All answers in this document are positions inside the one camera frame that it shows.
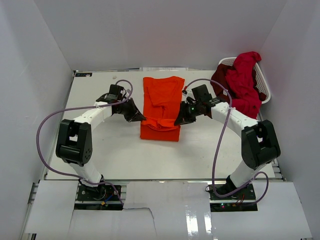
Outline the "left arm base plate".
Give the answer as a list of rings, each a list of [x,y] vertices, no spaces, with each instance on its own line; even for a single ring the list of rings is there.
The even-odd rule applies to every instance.
[[[79,185],[76,193],[74,209],[87,211],[121,211],[123,205],[119,198],[122,194],[120,185],[99,185],[89,187]]]

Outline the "orange t shirt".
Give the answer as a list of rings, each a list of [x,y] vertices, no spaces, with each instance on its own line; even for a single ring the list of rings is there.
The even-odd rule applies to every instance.
[[[180,127],[175,126],[185,80],[178,76],[143,78],[143,115],[140,124],[142,140],[178,142]]]

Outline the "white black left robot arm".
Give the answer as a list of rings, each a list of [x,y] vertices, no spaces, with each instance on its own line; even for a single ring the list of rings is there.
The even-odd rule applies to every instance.
[[[74,119],[64,119],[59,125],[55,154],[69,164],[88,186],[88,193],[99,200],[106,187],[100,184],[103,175],[90,161],[93,155],[92,131],[114,114],[123,115],[127,122],[146,120],[123,86],[112,84],[108,93],[101,95],[94,107]]]

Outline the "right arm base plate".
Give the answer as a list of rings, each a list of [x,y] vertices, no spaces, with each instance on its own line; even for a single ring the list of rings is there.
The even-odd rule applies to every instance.
[[[258,206],[255,203],[256,194],[253,184],[250,183],[234,195],[228,197],[218,197],[212,191],[212,185],[208,185],[205,191],[209,193],[210,210],[212,213],[231,212],[256,212]]]

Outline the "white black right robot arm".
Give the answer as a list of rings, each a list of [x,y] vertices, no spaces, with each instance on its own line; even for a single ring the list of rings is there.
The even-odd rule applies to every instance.
[[[269,120],[259,121],[244,115],[220,97],[212,97],[204,84],[191,92],[193,96],[187,96],[180,102],[174,125],[191,124],[198,116],[207,116],[222,123],[224,130],[230,129],[240,137],[240,164],[226,178],[224,185],[211,189],[220,198],[236,200],[243,195],[244,187],[261,174],[262,168],[280,156],[274,126]]]

